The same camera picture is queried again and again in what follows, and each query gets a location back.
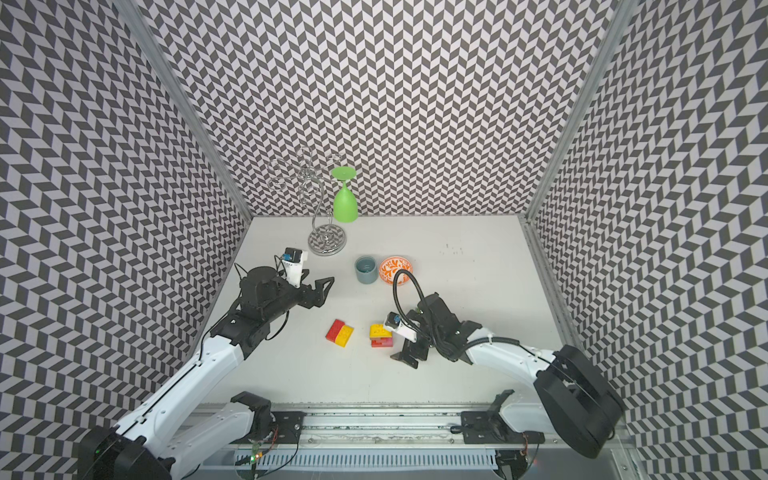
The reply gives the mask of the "red long lego brick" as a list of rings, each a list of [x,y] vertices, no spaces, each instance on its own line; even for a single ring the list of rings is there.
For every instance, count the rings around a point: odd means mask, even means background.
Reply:
[[[336,319],[326,333],[325,338],[328,341],[336,342],[336,339],[344,326],[345,323],[342,320]]]

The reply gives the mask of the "yellow curved lego brick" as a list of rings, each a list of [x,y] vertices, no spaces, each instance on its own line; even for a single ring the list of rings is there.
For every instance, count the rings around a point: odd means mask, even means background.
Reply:
[[[391,338],[392,333],[388,331],[383,324],[373,324],[369,329],[370,339]]]

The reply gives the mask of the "yellow long lego brick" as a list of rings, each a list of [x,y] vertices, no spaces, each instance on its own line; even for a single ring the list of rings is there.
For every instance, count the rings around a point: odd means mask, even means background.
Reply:
[[[348,325],[344,325],[341,327],[339,332],[337,333],[336,337],[334,338],[334,343],[340,347],[345,347],[353,334],[354,329]]]

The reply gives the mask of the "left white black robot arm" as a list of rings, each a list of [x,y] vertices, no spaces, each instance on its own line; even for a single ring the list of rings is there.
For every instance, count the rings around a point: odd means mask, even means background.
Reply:
[[[308,285],[308,270],[292,285],[275,268],[256,267],[190,360],[156,393],[112,427],[92,428],[76,450],[79,479],[181,479],[235,440],[273,442],[277,424],[269,400],[233,396],[196,426],[179,428],[207,395],[266,340],[273,321],[291,308],[325,304],[335,280]]]

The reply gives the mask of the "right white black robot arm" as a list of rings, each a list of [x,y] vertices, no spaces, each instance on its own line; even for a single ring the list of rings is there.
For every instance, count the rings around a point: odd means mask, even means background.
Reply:
[[[384,326],[404,339],[393,360],[417,368],[430,351],[447,350],[451,362],[485,366],[528,388],[506,389],[484,411],[464,411],[458,428],[467,444],[539,444],[547,434],[595,459],[615,436],[626,405],[578,348],[557,351],[526,346],[481,324],[461,321],[438,294],[406,316],[388,314]]]

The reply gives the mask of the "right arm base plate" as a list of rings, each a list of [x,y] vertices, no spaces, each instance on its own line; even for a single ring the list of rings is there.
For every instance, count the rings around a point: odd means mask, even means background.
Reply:
[[[461,435],[464,443],[470,445],[540,445],[546,441],[542,432],[514,431],[499,414],[488,411],[463,411],[459,424],[450,426],[449,431]]]

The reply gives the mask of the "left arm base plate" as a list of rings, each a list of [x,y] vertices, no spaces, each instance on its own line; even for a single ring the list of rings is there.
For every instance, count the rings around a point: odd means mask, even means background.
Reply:
[[[235,443],[265,442],[268,446],[297,444],[301,438],[306,413],[302,411],[276,411],[257,413],[247,423],[246,434]]]

